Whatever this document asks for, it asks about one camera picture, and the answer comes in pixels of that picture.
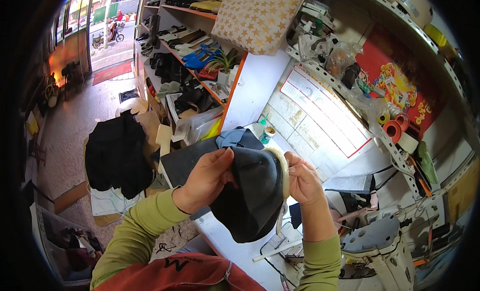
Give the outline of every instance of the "red doormat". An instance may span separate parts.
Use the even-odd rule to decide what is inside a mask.
[[[93,86],[101,82],[104,82],[108,79],[118,77],[119,75],[129,73],[131,71],[132,71],[132,66],[130,62],[125,62],[123,64],[102,70],[100,72],[95,73],[95,76],[93,77]]]

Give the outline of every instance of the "tiled floor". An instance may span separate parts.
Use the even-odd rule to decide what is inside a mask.
[[[100,49],[91,57],[92,71],[97,71],[104,67],[118,62],[132,59],[134,56],[134,40],[123,40],[122,42],[113,42],[106,49]]]
[[[47,149],[46,164],[39,167],[37,185],[52,199],[85,180],[84,140],[93,131],[97,122],[115,117],[115,111],[120,105],[119,93],[136,87],[133,72],[94,86],[92,83],[93,76],[85,81],[83,90],[69,93],[66,101],[61,97],[57,107],[48,112],[41,140],[41,147]],[[91,229],[104,250],[113,237],[115,227],[121,222],[119,219],[104,227],[97,226],[88,196],[78,200],[59,216]],[[169,229],[160,236],[152,259],[175,253],[198,234],[189,220],[182,222],[180,227],[180,234],[177,226],[175,231]],[[157,254],[160,243],[166,244],[165,248],[176,247],[170,249],[171,252],[161,251]]]

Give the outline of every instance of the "person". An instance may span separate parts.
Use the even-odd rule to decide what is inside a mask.
[[[149,196],[128,210],[93,270],[90,289],[264,290],[237,265],[216,255],[183,252],[148,264],[160,234],[211,204],[227,182],[234,183],[233,157],[230,148],[203,155],[183,186]],[[320,179],[303,158],[291,152],[285,158],[290,194],[300,203],[303,223],[304,271],[297,290],[336,290],[339,235]]]
[[[122,10],[118,10],[117,21],[121,21],[122,19],[123,19]]]

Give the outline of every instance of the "hand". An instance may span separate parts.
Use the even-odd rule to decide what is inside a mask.
[[[325,199],[324,190],[315,168],[290,151],[285,153],[285,159],[289,166],[290,195],[305,207],[314,205],[320,199]]]
[[[233,156],[231,148],[222,148],[201,156],[185,185],[172,193],[177,208],[187,214],[194,214],[213,203],[226,183],[235,184],[231,171]]]

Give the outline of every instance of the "calendar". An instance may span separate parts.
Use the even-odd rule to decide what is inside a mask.
[[[370,140],[368,132],[343,102],[301,67],[292,69],[280,92],[300,106],[347,158]]]

